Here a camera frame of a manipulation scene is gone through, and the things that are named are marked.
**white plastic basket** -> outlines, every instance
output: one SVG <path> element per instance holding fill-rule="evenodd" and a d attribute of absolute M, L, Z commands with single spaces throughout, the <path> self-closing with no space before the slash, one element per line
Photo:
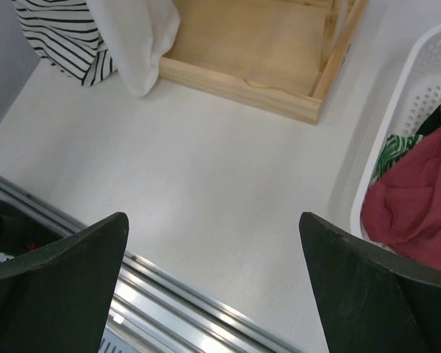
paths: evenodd
<path fill-rule="evenodd" d="M 367 159 L 351 208 L 351 234 L 369 240 L 361 223 L 361 209 L 377 159 L 390 134 L 410 136 L 441 105 L 441 24 L 413 46 Z"/>

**wooden tray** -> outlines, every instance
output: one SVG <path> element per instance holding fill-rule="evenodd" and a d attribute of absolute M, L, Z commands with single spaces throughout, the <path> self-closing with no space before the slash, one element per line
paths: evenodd
<path fill-rule="evenodd" d="M 368 0 L 173 0 L 160 76 L 313 124 Z"/>

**green striped cloth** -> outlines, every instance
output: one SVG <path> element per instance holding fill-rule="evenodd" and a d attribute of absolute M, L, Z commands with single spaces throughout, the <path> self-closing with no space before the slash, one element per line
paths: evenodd
<path fill-rule="evenodd" d="M 397 164 L 397 162 L 421 142 L 423 138 L 423 135 L 413 135 L 408 138 L 403 138 L 398 135 L 389 135 L 377 159 L 372 181 L 376 182 L 381 179 L 386 171 Z"/>

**red cloth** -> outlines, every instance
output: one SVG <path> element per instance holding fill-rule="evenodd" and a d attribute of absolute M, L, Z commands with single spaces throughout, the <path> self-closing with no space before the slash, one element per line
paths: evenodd
<path fill-rule="evenodd" d="M 441 270 L 441 127 L 369 188 L 361 218 L 371 240 Z"/>

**table surface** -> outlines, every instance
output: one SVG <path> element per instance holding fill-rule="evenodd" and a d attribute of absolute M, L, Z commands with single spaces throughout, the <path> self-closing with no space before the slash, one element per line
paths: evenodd
<path fill-rule="evenodd" d="M 86 224 L 126 212 L 129 251 L 327 352 L 298 220 L 334 221 L 338 179 L 359 178 L 343 170 L 356 127 L 380 119 L 363 112 L 385 59 L 403 65 L 439 22 L 430 0 L 371 0 L 317 126 L 164 80 L 143 99 L 117 74 L 81 88 L 41 62 L 0 124 L 0 174 Z"/>

